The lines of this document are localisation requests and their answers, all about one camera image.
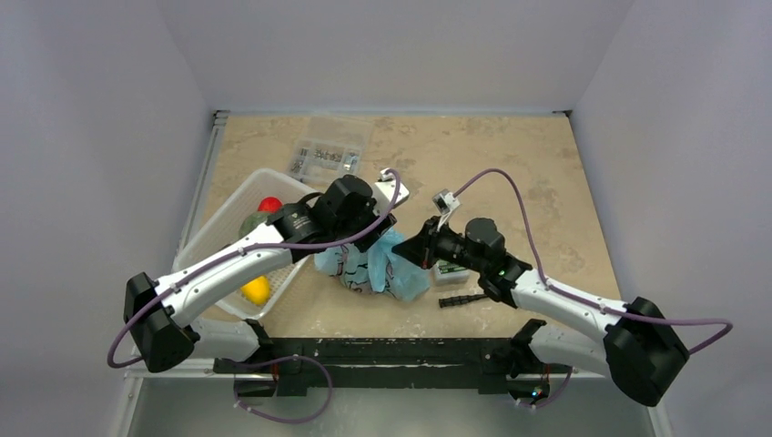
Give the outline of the blue plastic bag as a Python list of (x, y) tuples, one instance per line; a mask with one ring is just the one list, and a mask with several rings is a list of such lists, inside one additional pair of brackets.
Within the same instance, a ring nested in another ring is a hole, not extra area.
[(326, 249), (314, 256), (314, 265), (354, 292), (413, 301), (430, 288), (430, 274), (392, 252), (404, 240), (390, 229), (365, 251), (352, 244)]

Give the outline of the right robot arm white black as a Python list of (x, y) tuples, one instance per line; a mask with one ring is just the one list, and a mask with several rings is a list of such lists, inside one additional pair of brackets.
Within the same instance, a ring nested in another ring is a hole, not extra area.
[(472, 219), (462, 233), (429, 218), (392, 251), (422, 269), (449, 261), (474, 271), (488, 298), (535, 313), (511, 339), (512, 376), (561, 364), (602, 375), (654, 407), (690, 358), (652, 301), (609, 300), (541, 275), (507, 251), (489, 218)]

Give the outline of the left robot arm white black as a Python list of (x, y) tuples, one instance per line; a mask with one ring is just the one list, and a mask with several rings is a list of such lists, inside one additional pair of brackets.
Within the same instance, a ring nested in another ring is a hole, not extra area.
[(246, 236), (196, 264), (158, 279), (138, 273), (127, 281), (125, 325), (109, 347), (108, 366), (143, 362), (159, 373), (204, 350), (247, 371), (263, 371), (271, 347), (252, 324), (203, 323), (203, 312), (252, 280), (309, 255), (346, 244), (369, 249), (395, 224), (392, 212), (409, 196), (393, 168), (373, 183), (345, 175), (323, 192), (284, 203)]

